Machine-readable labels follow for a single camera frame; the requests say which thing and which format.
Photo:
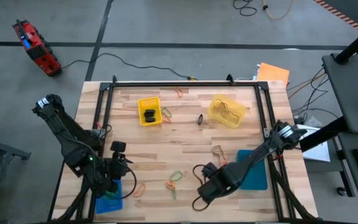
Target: orange paper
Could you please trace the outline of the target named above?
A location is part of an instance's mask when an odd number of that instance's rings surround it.
[[[281,80],[282,82],[284,82],[284,86],[287,86],[289,77],[290,71],[278,68],[273,65],[262,63],[259,68],[257,79],[263,81]]]

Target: yellow plastic bin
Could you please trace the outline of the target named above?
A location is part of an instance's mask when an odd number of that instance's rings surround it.
[[[236,128],[241,124],[246,111],[246,106],[224,95],[215,95],[208,108],[208,116],[230,128]]]
[[[161,115],[161,107],[160,107],[160,99],[155,96],[151,98],[141,99],[137,101],[139,107],[139,119],[140,124],[143,126],[151,126],[162,123],[162,115]],[[146,110],[155,110],[154,122],[146,122],[144,117],[144,112]]]

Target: teal mat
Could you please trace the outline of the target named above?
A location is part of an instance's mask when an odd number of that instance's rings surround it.
[[[252,150],[239,150],[237,153],[237,161],[249,155]],[[248,172],[247,177],[241,183],[241,190],[267,190],[267,177],[265,160],[258,162]]]

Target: white paper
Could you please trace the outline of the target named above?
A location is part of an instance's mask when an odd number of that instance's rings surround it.
[[[314,128],[314,127],[300,125],[300,124],[298,124],[298,128],[307,130],[307,133],[304,134],[301,137],[301,139],[303,139],[304,137],[306,137],[310,134],[313,134],[319,130],[319,128]],[[317,160],[317,161],[330,162],[331,160],[329,159],[327,142],[323,142],[323,143],[319,144],[318,146],[307,150],[306,152],[303,153],[303,158],[313,159],[313,160]]]

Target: transparent yellow container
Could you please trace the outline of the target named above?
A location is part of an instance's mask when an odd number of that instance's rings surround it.
[[[137,101],[139,107],[139,119],[140,124],[143,126],[151,126],[162,123],[162,115],[161,115],[161,107],[160,107],[160,99],[155,96],[151,98],[141,99]],[[146,122],[144,117],[144,112],[146,110],[155,110],[154,122]]]
[[[208,108],[208,116],[227,127],[236,128],[241,124],[246,111],[246,106],[224,95],[215,95]]]

